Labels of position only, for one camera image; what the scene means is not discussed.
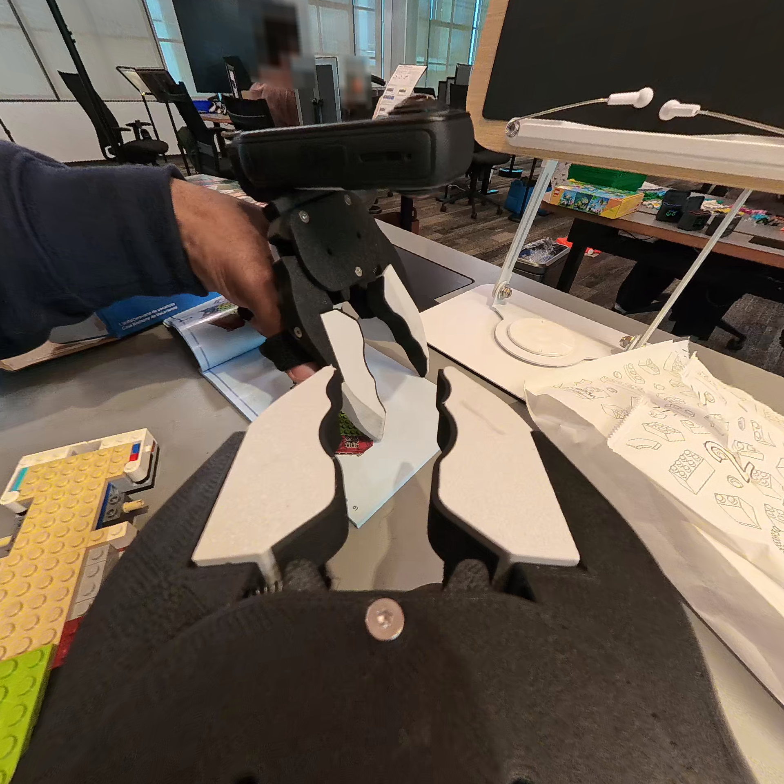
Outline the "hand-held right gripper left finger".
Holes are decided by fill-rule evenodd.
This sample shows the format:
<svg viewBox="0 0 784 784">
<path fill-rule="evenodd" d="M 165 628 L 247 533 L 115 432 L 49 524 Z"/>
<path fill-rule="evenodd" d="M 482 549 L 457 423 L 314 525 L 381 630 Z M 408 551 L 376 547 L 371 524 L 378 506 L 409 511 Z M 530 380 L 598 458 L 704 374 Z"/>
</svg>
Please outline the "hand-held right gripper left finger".
<svg viewBox="0 0 784 784">
<path fill-rule="evenodd" d="M 349 527 L 336 460 L 341 407 L 341 378 L 328 366 L 250 424 L 194 548 L 194 564 L 252 563 L 273 585 L 294 561 L 323 567 L 338 553 Z"/>
</svg>

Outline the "wooden desk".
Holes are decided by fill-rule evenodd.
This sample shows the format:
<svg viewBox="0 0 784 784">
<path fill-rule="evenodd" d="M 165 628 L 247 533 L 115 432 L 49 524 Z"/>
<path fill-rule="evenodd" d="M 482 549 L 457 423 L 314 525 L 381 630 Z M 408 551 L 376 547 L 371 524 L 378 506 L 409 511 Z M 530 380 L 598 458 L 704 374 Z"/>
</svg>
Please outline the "wooden desk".
<svg viewBox="0 0 784 784">
<path fill-rule="evenodd" d="M 680 230 L 670 223 L 657 221 L 646 212 L 632 212 L 619 219 L 606 219 L 591 213 L 575 211 L 561 205 L 542 201 L 540 207 L 559 217 L 573 220 L 568 240 L 572 248 L 567 255 L 556 288 L 569 292 L 587 248 L 620 256 L 615 248 L 617 241 L 610 240 L 610 232 L 655 238 L 654 249 L 659 249 L 662 241 L 701 250 L 711 237 L 701 232 Z M 732 264 L 732 272 L 740 278 L 746 293 L 773 302 L 782 303 L 782 232 L 767 231 L 754 234 L 740 226 L 732 234 L 720 238 L 712 247 L 712 253 L 739 260 Z"/>
</svg>

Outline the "blue leaflet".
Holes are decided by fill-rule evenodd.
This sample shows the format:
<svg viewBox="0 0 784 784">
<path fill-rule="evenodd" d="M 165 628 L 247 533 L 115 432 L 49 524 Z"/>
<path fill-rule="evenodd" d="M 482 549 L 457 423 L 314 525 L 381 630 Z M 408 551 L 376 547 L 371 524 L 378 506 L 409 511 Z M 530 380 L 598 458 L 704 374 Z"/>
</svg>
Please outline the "blue leaflet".
<svg viewBox="0 0 784 784">
<path fill-rule="evenodd" d="M 99 309 L 95 315 L 106 327 L 109 337 L 122 339 L 218 296 L 216 292 L 206 296 L 134 296 Z"/>
</svg>

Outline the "printed white paper bag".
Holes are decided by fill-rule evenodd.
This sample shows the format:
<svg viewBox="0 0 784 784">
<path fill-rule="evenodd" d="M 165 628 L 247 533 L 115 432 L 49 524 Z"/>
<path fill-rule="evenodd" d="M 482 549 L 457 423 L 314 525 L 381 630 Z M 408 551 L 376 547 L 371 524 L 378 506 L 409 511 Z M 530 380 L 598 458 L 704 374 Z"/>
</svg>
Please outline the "printed white paper bag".
<svg viewBox="0 0 784 784">
<path fill-rule="evenodd" d="M 667 341 L 528 381 L 534 421 L 782 702 L 782 415 Z"/>
</svg>

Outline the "black office chair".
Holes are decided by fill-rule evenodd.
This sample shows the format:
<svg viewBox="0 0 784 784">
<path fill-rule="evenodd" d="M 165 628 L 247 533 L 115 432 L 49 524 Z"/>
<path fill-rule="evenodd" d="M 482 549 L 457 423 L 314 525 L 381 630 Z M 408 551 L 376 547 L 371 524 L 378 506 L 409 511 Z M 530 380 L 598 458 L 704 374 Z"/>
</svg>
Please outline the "black office chair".
<svg viewBox="0 0 784 784">
<path fill-rule="evenodd" d="M 146 133 L 149 122 L 134 121 L 121 125 L 88 79 L 78 73 L 59 71 L 61 79 L 88 115 L 96 131 L 101 153 L 107 161 L 120 164 L 158 165 L 169 151 L 167 143 Z"/>
<path fill-rule="evenodd" d="M 204 122 L 185 85 L 177 83 L 171 89 L 171 96 L 184 122 L 184 129 L 179 130 L 177 136 L 194 170 L 198 174 L 235 179 L 230 159 L 221 152 L 217 142 L 220 131 L 209 128 Z"/>
</svg>

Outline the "colourful toy brick box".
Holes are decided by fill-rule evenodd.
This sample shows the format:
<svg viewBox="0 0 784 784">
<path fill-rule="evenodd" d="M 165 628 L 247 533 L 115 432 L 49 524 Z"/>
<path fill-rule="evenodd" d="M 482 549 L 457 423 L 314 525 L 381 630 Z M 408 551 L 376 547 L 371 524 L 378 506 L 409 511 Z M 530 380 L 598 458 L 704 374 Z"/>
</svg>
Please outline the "colourful toy brick box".
<svg viewBox="0 0 784 784">
<path fill-rule="evenodd" d="M 544 201 L 549 205 L 615 220 L 636 211 L 643 200 L 641 190 L 623 191 L 566 180 L 553 186 Z"/>
</svg>

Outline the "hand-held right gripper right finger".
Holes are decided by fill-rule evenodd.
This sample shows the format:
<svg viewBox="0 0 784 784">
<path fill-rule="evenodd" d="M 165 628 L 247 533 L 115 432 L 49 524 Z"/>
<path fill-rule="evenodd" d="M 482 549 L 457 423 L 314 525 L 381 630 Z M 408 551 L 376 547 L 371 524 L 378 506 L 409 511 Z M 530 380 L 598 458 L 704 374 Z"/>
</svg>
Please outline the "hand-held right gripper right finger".
<svg viewBox="0 0 784 784">
<path fill-rule="evenodd" d="M 580 555 L 537 449 L 515 410 L 455 367 L 437 376 L 429 542 L 445 579 L 476 560 L 505 583 L 519 564 L 576 567 Z"/>
</svg>

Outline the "person's left hand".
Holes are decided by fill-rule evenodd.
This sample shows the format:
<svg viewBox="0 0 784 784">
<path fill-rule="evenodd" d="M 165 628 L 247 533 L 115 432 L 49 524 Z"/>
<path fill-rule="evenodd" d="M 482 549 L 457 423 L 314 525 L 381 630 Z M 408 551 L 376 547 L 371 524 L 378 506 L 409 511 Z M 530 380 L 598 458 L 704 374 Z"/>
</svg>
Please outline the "person's left hand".
<svg viewBox="0 0 784 784">
<path fill-rule="evenodd" d="M 171 204 L 189 265 L 201 284 L 252 314 L 266 338 L 283 332 L 268 223 L 260 207 L 173 179 Z"/>
</svg>

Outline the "toy brick model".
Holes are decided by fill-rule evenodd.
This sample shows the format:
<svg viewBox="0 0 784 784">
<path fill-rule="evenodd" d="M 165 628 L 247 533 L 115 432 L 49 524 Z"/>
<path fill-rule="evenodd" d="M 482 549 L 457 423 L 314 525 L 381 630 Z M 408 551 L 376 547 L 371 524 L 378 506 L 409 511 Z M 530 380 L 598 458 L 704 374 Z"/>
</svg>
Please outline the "toy brick model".
<svg viewBox="0 0 784 784">
<path fill-rule="evenodd" d="M 159 447 L 131 430 L 20 458 L 2 492 L 1 781 L 32 735 L 50 671 L 64 663 L 85 614 L 147 512 Z"/>
</svg>

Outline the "black music stand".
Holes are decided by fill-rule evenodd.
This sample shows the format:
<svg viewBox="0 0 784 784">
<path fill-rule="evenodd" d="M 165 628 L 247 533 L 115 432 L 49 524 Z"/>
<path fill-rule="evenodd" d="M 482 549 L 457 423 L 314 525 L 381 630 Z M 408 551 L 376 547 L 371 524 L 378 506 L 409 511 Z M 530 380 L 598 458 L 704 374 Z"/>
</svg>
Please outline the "black music stand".
<svg viewBox="0 0 784 784">
<path fill-rule="evenodd" d="M 144 103 L 144 106 L 147 109 L 150 123 L 152 123 L 152 127 L 154 129 L 154 132 L 156 133 L 157 138 L 158 138 L 157 126 L 152 120 L 151 111 L 149 110 L 149 106 L 147 105 L 147 98 L 153 97 L 158 103 L 161 103 L 165 106 L 166 112 L 169 116 L 172 131 L 174 132 L 176 137 L 177 146 L 180 150 L 180 155 L 183 160 L 185 170 L 187 174 L 190 176 L 191 168 L 190 168 L 189 158 L 183 148 L 182 143 L 180 142 L 180 137 L 177 135 L 178 132 L 175 127 L 175 122 L 171 110 L 172 104 L 178 104 L 182 102 L 185 97 L 190 96 L 190 94 L 187 92 L 187 88 L 184 86 L 183 83 L 175 82 L 173 77 L 171 76 L 171 73 L 169 73 L 164 68 L 129 67 L 123 65 L 117 65 L 115 68 L 118 71 L 118 73 L 120 73 L 128 82 L 130 82 L 137 90 L 137 92 L 141 94 L 142 102 Z"/>
</svg>

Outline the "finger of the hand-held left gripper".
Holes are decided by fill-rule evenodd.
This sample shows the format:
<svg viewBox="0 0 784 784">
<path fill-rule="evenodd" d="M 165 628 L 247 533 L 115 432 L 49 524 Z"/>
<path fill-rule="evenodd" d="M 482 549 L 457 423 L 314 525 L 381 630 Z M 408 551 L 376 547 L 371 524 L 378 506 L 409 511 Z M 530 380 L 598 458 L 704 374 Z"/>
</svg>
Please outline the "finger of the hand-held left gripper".
<svg viewBox="0 0 784 784">
<path fill-rule="evenodd" d="M 421 377 L 429 371 L 429 350 L 420 313 L 392 265 L 367 284 L 367 304 L 373 315 L 390 330 Z"/>
<path fill-rule="evenodd" d="M 367 366 L 358 320 L 333 309 L 321 315 L 321 323 L 343 379 L 343 412 L 363 434 L 373 441 L 381 440 L 387 413 Z"/>
</svg>

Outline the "grey waste bin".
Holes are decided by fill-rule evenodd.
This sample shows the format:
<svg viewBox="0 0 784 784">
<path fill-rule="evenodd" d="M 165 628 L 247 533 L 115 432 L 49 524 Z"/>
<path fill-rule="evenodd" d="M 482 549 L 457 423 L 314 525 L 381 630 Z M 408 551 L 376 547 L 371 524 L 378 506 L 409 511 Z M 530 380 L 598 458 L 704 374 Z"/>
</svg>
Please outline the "grey waste bin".
<svg viewBox="0 0 784 784">
<path fill-rule="evenodd" d="M 514 272 L 555 288 L 569 252 L 569 247 L 552 238 L 541 238 L 527 243 L 520 250 Z"/>
</svg>

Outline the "person's left forearm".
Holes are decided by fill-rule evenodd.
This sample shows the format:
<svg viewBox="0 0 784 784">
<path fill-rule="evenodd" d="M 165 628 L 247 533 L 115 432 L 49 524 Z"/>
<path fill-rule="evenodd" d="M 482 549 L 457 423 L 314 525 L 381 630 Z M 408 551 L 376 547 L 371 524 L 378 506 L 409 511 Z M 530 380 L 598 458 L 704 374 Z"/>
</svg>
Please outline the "person's left forearm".
<svg viewBox="0 0 784 784">
<path fill-rule="evenodd" d="M 72 168 L 1 143 L 1 358 L 134 296 L 205 296 L 172 206 L 174 165 Z"/>
</svg>

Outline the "white book stand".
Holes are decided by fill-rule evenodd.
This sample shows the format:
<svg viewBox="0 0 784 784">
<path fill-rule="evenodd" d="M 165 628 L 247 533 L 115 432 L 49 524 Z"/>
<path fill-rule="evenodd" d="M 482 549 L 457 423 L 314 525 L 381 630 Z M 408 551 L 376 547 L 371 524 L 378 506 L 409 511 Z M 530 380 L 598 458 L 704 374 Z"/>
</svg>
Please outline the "white book stand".
<svg viewBox="0 0 784 784">
<path fill-rule="evenodd" d="M 483 147 L 782 192 L 782 2 L 489 2 Z"/>
</svg>

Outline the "black charger dock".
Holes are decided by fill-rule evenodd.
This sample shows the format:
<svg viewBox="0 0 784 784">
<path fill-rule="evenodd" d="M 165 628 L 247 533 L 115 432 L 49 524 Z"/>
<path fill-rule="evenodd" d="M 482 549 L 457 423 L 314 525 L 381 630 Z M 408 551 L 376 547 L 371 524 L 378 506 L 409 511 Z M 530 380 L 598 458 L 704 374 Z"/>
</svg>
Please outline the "black charger dock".
<svg viewBox="0 0 784 784">
<path fill-rule="evenodd" d="M 703 209 L 704 200 L 703 193 L 669 189 L 661 197 L 655 219 L 674 224 L 680 230 L 702 230 L 711 218 L 711 213 Z"/>
</svg>

